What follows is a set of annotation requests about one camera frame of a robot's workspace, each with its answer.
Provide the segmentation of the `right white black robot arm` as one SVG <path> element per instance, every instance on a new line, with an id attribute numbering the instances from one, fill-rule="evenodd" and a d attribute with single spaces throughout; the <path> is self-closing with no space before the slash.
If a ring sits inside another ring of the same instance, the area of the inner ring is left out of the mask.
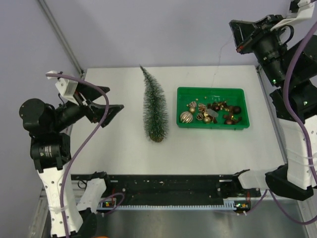
<path id="1" fill-rule="evenodd" d="M 270 84 L 270 97 L 285 141 L 287 162 L 265 174 L 274 194 L 304 201 L 317 187 L 317 28 L 292 47 L 281 40 L 290 24 L 281 26 L 281 15 L 250 22 L 231 20 L 236 51 L 254 54 Z"/>

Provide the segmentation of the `small green christmas tree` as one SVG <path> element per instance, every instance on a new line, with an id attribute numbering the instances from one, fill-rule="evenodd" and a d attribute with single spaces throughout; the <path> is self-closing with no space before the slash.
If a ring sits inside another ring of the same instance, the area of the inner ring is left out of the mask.
<path id="1" fill-rule="evenodd" d="M 161 143 L 168 135 L 168 110 L 164 90 L 157 79 L 140 66 L 144 77 L 143 126 L 146 137 Z"/>

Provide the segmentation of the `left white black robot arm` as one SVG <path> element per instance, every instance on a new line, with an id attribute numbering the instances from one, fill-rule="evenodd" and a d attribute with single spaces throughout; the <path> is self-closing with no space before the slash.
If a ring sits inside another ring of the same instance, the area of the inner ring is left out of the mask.
<path id="1" fill-rule="evenodd" d="M 76 202 L 71 175 L 67 170 L 72 157 L 70 136 L 64 129 L 86 117 L 91 123 L 106 127 L 124 108 L 123 105 L 99 105 L 94 100 L 110 88 L 97 91 L 78 84 L 75 102 L 58 108 L 40 99 L 29 99 L 19 109 L 23 127 L 31 137 L 30 157 L 46 191 L 52 238 L 92 238 L 97 231 L 96 210 L 101 199 L 111 194 L 112 184 L 106 172 L 94 172 L 85 177 L 86 189 Z"/>

